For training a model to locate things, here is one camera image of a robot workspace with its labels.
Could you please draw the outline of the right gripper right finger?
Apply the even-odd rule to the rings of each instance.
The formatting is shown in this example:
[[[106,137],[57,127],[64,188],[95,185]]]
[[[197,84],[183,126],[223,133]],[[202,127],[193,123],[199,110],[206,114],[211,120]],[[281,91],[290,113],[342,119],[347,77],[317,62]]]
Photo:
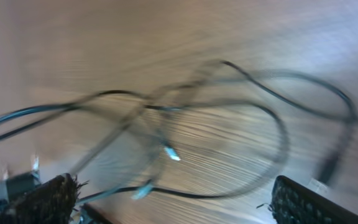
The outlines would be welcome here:
[[[358,224],[358,215],[284,175],[275,179],[269,205],[278,224]]]

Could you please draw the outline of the black cable silver usb plug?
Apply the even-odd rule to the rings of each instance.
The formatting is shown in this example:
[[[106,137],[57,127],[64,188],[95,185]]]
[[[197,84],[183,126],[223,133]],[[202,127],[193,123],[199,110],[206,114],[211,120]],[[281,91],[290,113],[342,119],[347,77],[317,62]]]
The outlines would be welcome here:
[[[302,74],[294,74],[294,73],[282,73],[283,77],[295,77],[300,78],[302,80],[307,80],[312,83],[315,83],[319,86],[324,87],[325,89],[331,91],[346,104],[347,106],[347,115],[346,116],[339,116],[334,114],[325,113],[318,110],[313,110],[305,105],[299,104],[295,101],[289,100],[288,98],[285,98],[284,96],[278,94],[277,92],[271,90],[267,86],[261,84],[258,82],[252,75],[247,73],[244,69],[237,66],[236,64],[229,62],[227,60],[222,60],[218,62],[219,65],[227,65],[231,68],[233,68],[236,72],[240,73],[244,76],[245,81],[251,82],[258,86],[259,88],[263,89],[263,91],[266,91],[267,93],[271,94],[272,96],[278,98],[279,100],[289,104],[290,106],[293,106],[299,110],[302,110],[306,113],[312,114],[314,116],[317,116],[319,118],[334,120],[334,121],[340,121],[344,124],[344,130],[342,135],[339,137],[339,144],[336,146],[335,151],[331,153],[328,157],[328,160],[323,164],[323,167],[321,169],[321,172],[319,173],[318,180],[320,182],[328,183],[333,176],[335,169],[337,165],[339,164],[339,161],[341,159],[341,156],[343,155],[344,150],[347,148],[347,145],[350,141],[350,137],[353,134],[354,125],[358,122],[358,115],[356,111],[356,106],[354,105],[353,101],[340,89],[335,87],[334,85],[325,82],[323,80],[319,80],[317,78],[313,78],[307,75]],[[101,143],[99,143],[94,149],[92,149],[84,159],[82,159],[79,164],[77,164],[73,170],[70,172],[71,174],[78,173],[82,168],[84,168],[97,154],[99,154],[108,144],[113,142],[122,131],[125,131],[126,128],[130,126],[132,123],[132,120],[136,117],[140,116],[145,109],[153,109],[157,111],[163,111],[164,113],[176,113],[177,111],[183,111],[187,110],[188,108],[208,108],[208,107],[215,107],[215,106],[227,106],[227,105],[245,105],[245,106],[253,106],[256,108],[261,109],[262,111],[266,112],[268,115],[270,115],[276,122],[278,133],[280,134],[280,145],[279,150],[280,153],[275,157],[273,160],[273,164],[268,168],[264,173],[262,173],[260,176],[256,177],[256,179],[252,180],[248,184],[242,186],[239,189],[233,190],[231,192],[224,192],[221,194],[214,194],[214,195],[198,195],[198,194],[191,194],[186,192],[179,192],[172,189],[161,189],[156,186],[154,186],[154,182],[158,179],[158,175],[154,175],[152,178],[150,178],[144,185],[138,186],[138,187],[124,187],[124,188],[118,188],[114,187],[109,190],[105,190],[102,192],[98,192],[96,194],[87,196],[85,198],[81,198],[78,201],[78,204],[85,204],[87,202],[91,202],[94,200],[99,200],[105,197],[108,197],[112,194],[118,194],[121,192],[130,192],[130,191],[137,191],[135,194],[135,199],[140,199],[146,197],[151,192],[159,192],[163,194],[170,194],[175,195],[179,197],[184,198],[194,198],[194,199],[221,199],[221,198],[234,198],[239,197],[241,195],[249,194],[252,191],[256,190],[257,188],[263,186],[266,184],[270,179],[274,178],[278,175],[278,173],[282,170],[282,167],[284,163],[286,163],[288,159],[288,153],[290,151],[290,140],[288,137],[287,128],[285,127],[285,123],[279,118],[277,114],[275,114],[272,110],[268,109],[265,106],[259,105],[257,103],[247,101],[247,100],[232,100],[232,101],[214,101],[210,103],[192,103],[190,105],[182,104],[177,107],[168,107],[168,106],[155,106],[151,105],[150,103],[144,104],[138,112],[135,113],[135,115],[130,116],[127,119],[124,119],[122,121],[122,124],[120,125],[120,130],[114,131],[111,133],[106,139],[102,140]]]

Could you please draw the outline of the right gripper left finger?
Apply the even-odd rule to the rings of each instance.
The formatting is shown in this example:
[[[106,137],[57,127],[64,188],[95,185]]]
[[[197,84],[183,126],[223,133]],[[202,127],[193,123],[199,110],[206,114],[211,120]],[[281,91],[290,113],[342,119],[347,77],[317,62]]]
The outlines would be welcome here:
[[[0,224],[68,224],[82,186],[61,174],[13,200],[0,200]]]

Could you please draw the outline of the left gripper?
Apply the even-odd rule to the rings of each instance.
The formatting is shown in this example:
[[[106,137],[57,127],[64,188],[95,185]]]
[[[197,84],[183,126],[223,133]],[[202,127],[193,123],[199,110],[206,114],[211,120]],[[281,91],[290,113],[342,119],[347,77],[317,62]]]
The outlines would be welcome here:
[[[0,210],[9,202],[36,189],[41,184],[39,173],[39,156],[31,158],[31,170],[10,177],[8,169],[4,170],[4,177],[0,180]]]

